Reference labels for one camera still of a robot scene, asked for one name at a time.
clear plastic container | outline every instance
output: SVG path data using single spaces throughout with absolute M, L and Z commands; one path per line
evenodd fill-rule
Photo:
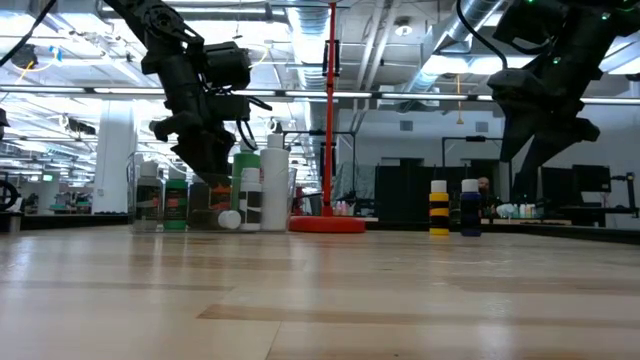
M 162 176 L 158 177 L 157 183 L 161 184 L 161 189 L 157 191 L 149 191 L 150 183 L 156 184 L 153 177 L 141 171 L 144 162 L 156 162 L 159 168 L 166 174 L 168 168 L 172 171 L 183 171 L 179 166 L 174 165 L 165 155 L 156 152 L 135 152 L 129 156 L 127 162 L 127 183 L 128 183 L 128 209 L 129 224 L 132 233 L 154 233 L 154 232 L 222 232 L 222 233 L 241 233 L 238 222 L 243 221 L 242 212 L 239 209 L 231 209 L 232 184 L 234 178 L 231 175 L 221 174 L 194 174 L 191 170 L 187 170 L 188 195 L 187 203 L 184 201 L 176 201 L 175 198 L 165 198 L 167 179 Z M 287 184 L 287 226 L 293 205 L 293 198 L 296 190 L 296 174 L 294 168 L 288 169 Z M 149 207 L 157 205 L 157 219 L 145 217 L 150 212 Z M 164 214 L 167 206 L 184 206 L 186 210 L 185 221 L 187 223 L 184 229 L 165 229 Z

light wood surface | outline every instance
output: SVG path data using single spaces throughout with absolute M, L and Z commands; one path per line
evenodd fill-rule
M 640 359 L 640 248 L 510 234 L 0 238 L 0 359 Z

